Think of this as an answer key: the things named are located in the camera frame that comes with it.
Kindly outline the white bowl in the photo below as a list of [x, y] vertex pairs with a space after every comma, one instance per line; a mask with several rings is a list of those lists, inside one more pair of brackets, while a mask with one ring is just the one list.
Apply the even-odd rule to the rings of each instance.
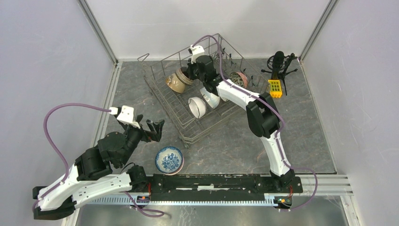
[[166, 85], [171, 88], [174, 92], [184, 93], [186, 85], [179, 80], [176, 73], [171, 74], [165, 80]]
[[205, 100], [205, 102], [212, 109], [215, 109], [219, 106], [220, 100], [221, 100], [219, 96], [208, 92], [205, 87], [201, 88], [199, 91], [200, 91], [200, 94], [202, 95], [203, 99]]
[[199, 97], [191, 97], [188, 99], [188, 106], [191, 113], [197, 119], [202, 118], [207, 111], [205, 102]]

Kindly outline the floral brown patterned bowl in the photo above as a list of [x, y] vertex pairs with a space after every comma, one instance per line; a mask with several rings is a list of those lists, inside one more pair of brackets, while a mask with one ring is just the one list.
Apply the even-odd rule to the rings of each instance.
[[232, 72], [229, 75], [229, 79], [236, 85], [242, 87], [242, 88], [247, 88], [248, 86], [248, 78], [247, 76], [242, 73], [242, 72]]

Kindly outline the brown rimmed cream bowl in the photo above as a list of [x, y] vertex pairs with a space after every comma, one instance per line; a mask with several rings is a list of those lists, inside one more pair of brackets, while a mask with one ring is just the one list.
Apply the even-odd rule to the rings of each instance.
[[191, 80], [189, 78], [186, 67], [180, 67], [179, 69], [177, 69], [176, 76], [177, 76], [178, 80], [181, 81], [185, 85], [190, 86], [194, 83], [194, 80]]

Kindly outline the grey wire dish rack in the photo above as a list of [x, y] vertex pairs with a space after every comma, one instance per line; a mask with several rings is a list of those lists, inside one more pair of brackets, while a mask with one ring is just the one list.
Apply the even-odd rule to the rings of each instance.
[[[204, 48], [206, 55], [212, 57], [215, 69], [218, 71], [222, 68], [226, 77], [233, 72], [240, 72], [248, 79], [248, 90], [260, 94], [269, 91], [268, 79], [220, 34], [204, 38], [199, 45]], [[231, 101], [222, 100], [215, 109], [208, 105], [206, 114], [199, 119], [192, 114], [188, 101], [191, 97], [203, 98], [200, 93], [202, 82], [195, 80], [192, 85], [185, 87], [183, 93], [173, 91], [166, 83], [170, 75], [187, 66], [190, 57], [188, 49], [184, 48], [158, 61], [151, 60], [149, 54], [137, 59], [142, 64], [145, 82], [177, 129], [185, 147], [200, 141], [243, 112], [241, 107]]]

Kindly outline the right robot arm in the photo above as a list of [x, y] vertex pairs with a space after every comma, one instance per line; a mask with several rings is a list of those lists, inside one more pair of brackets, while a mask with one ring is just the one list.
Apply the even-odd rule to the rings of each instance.
[[266, 149], [273, 189], [290, 187], [295, 172], [280, 142], [282, 118], [270, 94], [238, 84], [246, 81], [240, 65], [216, 56], [200, 56], [195, 63], [189, 57], [161, 60], [144, 68], [144, 79], [187, 144], [215, 133], [245, 110], [249, 129]]

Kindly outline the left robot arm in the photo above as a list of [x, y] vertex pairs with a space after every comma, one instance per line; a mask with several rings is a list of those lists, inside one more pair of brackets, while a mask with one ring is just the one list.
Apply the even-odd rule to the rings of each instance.
[[140, 142], [161, 140], [165, 121], [146, 123], [149, 131], [123, 124], [123, 133], [111, 132], [98, 140], [75, 160], [67, 175], [50, 186], [34, 187], [34, 219], [63, 219], [90, 201], [116, 192], [148, 192], [150, 182], [142, 166], [134, 165], [112, 176], [113, 169], [127, 165]]

